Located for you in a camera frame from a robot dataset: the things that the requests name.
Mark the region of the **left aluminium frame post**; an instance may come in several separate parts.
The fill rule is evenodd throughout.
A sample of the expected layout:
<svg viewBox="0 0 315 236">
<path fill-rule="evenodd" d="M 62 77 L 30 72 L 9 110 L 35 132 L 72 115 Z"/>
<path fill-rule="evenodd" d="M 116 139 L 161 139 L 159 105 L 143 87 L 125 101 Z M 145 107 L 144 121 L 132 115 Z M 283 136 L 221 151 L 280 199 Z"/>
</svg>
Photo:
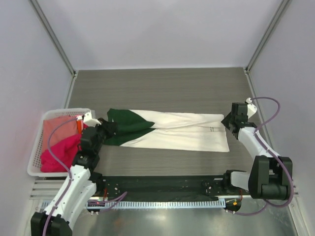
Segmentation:
<svg viewBox="0 0 315 236">
<path fill-rule="evenodd" d="M 37 0 L 29 0 L 29 3 L 31 4 L 31 6 L 33 7 L 37 17 L 39 18 L 40 22 L 42 23 L 42 26 L 44 27 L 45 31 L 47 32 L 50 40 L 52 41 L 55 49 L 57 50 L 57 52 L 59 53 L 61 59 L 63 60 L 63 62 L 65 63 L 68 71 L 70 72 L 70 74 L 72 75 L 72 77 L 75 76 L 76 74 L 76 70 L 73 68 L 70 60 L 68 59 L 61 43 L 59 42 L 53 28 L 51 27 L 44 11 L 42 10 L 39 2 Z"/>
</svg>

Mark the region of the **right aluminium frame post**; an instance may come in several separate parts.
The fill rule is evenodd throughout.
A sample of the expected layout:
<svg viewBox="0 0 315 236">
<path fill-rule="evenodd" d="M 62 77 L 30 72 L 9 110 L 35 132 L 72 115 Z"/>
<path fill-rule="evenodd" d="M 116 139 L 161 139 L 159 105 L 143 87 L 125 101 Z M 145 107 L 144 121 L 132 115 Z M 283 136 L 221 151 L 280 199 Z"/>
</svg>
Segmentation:
<svg viewBox="0 0 315 236">
<path fill-rule="evenodd" d="M 248 65 L 244 68 L 244 71 L 246 74 L 249 74 L 251 69 L 253 68 L 254 64 L 256 63 L 259 55 L 263 51 L 264 47 L 268 43 L 269 39 L 271 38 L 273 32 L 275 31 L 277 25 L 279 24 L 281 18 L 285 14 L 287 8 L 291 4 L 291 0 L 282 0 L 279 4 L 279 6 L 276 9 L 276 12 L 274 13 L 266 31 L 264 32 L 257 48 L 254 51 L 253 56 L 251 57 Z"/>
</svg>

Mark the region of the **salmon pink t shirt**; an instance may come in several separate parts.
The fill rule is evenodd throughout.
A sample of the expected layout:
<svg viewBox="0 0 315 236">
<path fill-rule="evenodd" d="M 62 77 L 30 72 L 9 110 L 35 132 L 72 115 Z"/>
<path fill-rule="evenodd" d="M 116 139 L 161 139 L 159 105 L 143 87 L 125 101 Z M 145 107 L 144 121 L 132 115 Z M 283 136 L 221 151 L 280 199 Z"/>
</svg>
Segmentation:
<svg viewBox="0 0 315 236">
<path fill-rule="evenodd" d="M 59 116 L 52 119 L 47 119 L 43 121 L 43 141 L 42 141 L 42 152 L 47 150 L 48 139 L 55 128 L 66 122 L 58 128 L 51 137 L 50 145 L 53 146 L 58 142 L 78 134 L 77 124 L 75 120 L 72 120 L 72 116 Z"/>
</svg>

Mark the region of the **aluminium frame post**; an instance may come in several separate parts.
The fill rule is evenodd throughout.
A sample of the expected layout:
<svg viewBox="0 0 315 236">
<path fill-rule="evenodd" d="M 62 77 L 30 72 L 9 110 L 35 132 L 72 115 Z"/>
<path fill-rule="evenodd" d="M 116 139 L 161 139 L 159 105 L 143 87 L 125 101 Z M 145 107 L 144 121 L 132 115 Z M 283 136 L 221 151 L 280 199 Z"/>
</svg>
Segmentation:
<svg viewBox="0 0 315 236">
<path fill-rule="evenodd" d="M 45 31 L 47 32 L 50 40 L 52 41 L 55 49 L 57 50 L 57 52 L 59 53 L 61 59 L 63 60 L 63 62 L 65 63 L 68 71 L 70 72 L 70 74 L 72 75 L 72 77 L 75 76 L 76 74 L 76 70 L 73 68 L 70 60 L 68 59 L 61 43 L 59 42 L 53 28 L 51 27 L 44 11 L 42 10 L 39 2 L 37 0 L 29 0 L 29 3 L 31 4 L 31 6 L 33 7 L 37 17 L 39 18 L 40 22 L 42 23 L 42 26 L 44 27 Z"/>
<path fill-rule="evenodd" d="M 253 68 L 254 64 L 256 63 L 259 55 L 263 51 L 264 47 L 268 43 L 269 39 L 271 38 L 273 32 L 275 31 L 277 25 L 279 24 L 281 18 L 285 14 L 287 8 L 291 4 L 291 0 L 282 0 L 279 4 L 279 6 L 276 9 L 276 12 L 274 13 L 266 31 L 264 32 L 257 48 L 254 51 L 253 56 L 251 57 L 248 65 L 244 68 L 244 71 L 246 74 L 249 74 L 251 69 Z"/>
</svg>

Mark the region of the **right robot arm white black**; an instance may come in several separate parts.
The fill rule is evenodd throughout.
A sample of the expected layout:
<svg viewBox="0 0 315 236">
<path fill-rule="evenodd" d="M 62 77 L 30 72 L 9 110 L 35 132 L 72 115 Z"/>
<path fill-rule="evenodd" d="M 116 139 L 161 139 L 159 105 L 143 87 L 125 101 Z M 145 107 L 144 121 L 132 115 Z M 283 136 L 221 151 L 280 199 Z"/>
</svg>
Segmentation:
<svg viewBox="0 0 315 236">
<path fill-rule="evenodd" d="M 293 197 L 292 169 L 289 157 L 280 156 L 263 139 L 255 123 L 257 111 L 252 103 L 232 103 L 230 113 L 221 121 L 253 158 L 250 172 L 228 170 L 222 189 L 226 194 L 246 190 L 254 199 L 290 201 Z"/>
</svg>

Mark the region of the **magenta t shirt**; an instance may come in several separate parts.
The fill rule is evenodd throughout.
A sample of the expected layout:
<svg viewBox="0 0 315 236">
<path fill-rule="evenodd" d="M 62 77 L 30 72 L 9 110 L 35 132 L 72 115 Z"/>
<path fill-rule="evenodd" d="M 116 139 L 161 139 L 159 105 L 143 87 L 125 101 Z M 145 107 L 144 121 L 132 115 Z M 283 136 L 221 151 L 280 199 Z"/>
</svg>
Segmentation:
<svg viewBox="0 0 315 236">
<path fill-rule="evenodd" d="M 73 159 L 78 151 L 78 145 L 81 139 L 81 134 L 76 134 L 51 146 L 50 140 L 54 132 L 55 131 L 53 130 L 48 139 L 48 149 L 42 152 L 40 156 L 40 170 L 44 173 L 66 172 L 65 167 L 63 167 L 58 161 L 56 161 L 53 156 L 56 156 L 66 165 L 66 167 L 70 168 Z"/>
</svg>

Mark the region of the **white and green t shirt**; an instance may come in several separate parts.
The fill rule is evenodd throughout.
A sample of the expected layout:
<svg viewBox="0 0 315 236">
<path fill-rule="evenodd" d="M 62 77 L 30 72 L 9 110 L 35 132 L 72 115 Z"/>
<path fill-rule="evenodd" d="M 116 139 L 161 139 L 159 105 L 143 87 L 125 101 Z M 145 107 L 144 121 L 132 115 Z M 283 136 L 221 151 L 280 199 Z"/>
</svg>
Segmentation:
<svg viewBox="0 0 315 236">
<path fill-rule="evenodd" d="M 222 114 L 110 109 L 117 124 L 108 146 L 229 152 Z"/>
</svg>

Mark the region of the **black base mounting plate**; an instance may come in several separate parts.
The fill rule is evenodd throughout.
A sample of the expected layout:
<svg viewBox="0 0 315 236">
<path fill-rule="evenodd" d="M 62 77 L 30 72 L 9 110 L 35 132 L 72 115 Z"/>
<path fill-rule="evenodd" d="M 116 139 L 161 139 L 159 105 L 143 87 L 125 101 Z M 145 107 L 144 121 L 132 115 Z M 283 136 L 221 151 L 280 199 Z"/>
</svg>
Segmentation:
<svg viewBox="0 0 315 236">
<path fill-rule="evenodd" d="M 238 211 L 246 190 L 227 184 L 223 175 L 210 176 L 102 176 L 102 185 L 88 203 L 201 202 L 225 199 L 223 209 Z M 97 210 L 105 212 L 110 208 Z"/>
</svg>

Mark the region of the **orange item in basket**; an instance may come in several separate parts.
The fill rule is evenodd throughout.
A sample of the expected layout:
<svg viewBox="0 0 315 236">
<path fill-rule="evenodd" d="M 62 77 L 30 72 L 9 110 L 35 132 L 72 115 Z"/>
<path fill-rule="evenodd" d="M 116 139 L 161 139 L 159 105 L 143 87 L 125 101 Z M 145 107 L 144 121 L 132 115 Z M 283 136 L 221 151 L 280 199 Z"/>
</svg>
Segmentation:
<svg viewBox="0 0 315 236">
<path fill-rule="evenodd" d="M 77 116 L 76 117 L 76 124 L 77 124 L 77 131 L 78 134 L 82 133 L 82 129 L 83 129 L 83 119 L 81 116 Z"/>
</svg>

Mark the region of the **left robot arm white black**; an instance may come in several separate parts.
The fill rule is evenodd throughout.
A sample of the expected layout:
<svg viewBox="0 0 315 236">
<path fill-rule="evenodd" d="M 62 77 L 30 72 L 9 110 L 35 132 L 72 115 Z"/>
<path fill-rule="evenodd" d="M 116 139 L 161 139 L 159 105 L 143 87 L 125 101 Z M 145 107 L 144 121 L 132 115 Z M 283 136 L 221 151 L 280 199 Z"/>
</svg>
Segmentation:
<svg viewBox="0 0 315 236">
<path fill-rule="evenodd" d="M 102 175 L 94 170 L 99 162 L 99 151 L 106 139 L 117 132 L 117 123 L 102 118 L 93 119 L 82 130 L 80 144 L 71 167 L 51 152 L 68 175 L 56 196 L 43 212 L 35 212 L 31 218 L 33 236 L 70 236 L 78 216 L 89 200 L 100 196 L 105 189 Z"/>
</svg>

